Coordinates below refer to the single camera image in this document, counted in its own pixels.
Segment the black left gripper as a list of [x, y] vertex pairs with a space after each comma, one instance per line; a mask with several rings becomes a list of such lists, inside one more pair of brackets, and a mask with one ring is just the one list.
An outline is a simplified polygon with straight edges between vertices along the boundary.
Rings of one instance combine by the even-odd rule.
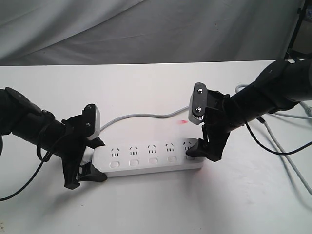
[[91, 162], [82, 164], [87, 147], [95, 149], [105, 146], [105, 143], [96, 137], [88, 140], [83, 134], [82, 116], [74, 116], [63, 120], [65, 133], [59, 142], [59, 155], [64, 174], [64, 187], [75, 189], [81, 181], [104, 182], [107, 175], [99, 171]]

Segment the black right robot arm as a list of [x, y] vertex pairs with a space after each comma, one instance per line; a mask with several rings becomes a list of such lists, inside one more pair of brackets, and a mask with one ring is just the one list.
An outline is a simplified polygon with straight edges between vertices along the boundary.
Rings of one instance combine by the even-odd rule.
[[230, 96], [197, 82], [190, 98], [189, 121], [201, 124], [203, 138], [186, 151], [189, 157], [221, 160], [230, 132], [264, 114], [292, 109], [312, 98], [312, 60], [269, 64], [238, 93]]

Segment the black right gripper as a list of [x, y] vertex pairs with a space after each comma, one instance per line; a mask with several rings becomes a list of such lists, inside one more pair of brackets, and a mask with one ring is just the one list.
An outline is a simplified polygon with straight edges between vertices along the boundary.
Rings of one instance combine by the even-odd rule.
[[196, 143], [186, 151], [189, 157], [206, 157], [217, 162], [222, 159], [222, 153], [229, 138], [228, 115], [225, 103], [230, 98], [229, 94], [205, 89], [206, 96], [204, 110], [204, 139], [199, 138]]

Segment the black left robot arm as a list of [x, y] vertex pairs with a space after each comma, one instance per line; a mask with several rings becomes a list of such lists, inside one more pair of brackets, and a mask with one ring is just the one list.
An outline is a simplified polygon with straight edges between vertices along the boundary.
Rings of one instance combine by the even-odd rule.
[[57, 121], [51, 112], [40, 109], [18, 91], [9, 87], [0, 91], [0, 134], [13, 134], [34, 144], [43, 162], [52, 155], [60, 157], [68, 189], [77, 188], [82, 181], [107, 179], [91, 162], [82, 164], [87, 147], [105, 145], [99, 133], [100, 112], [95, 104], [86, 105], [80, 115]]

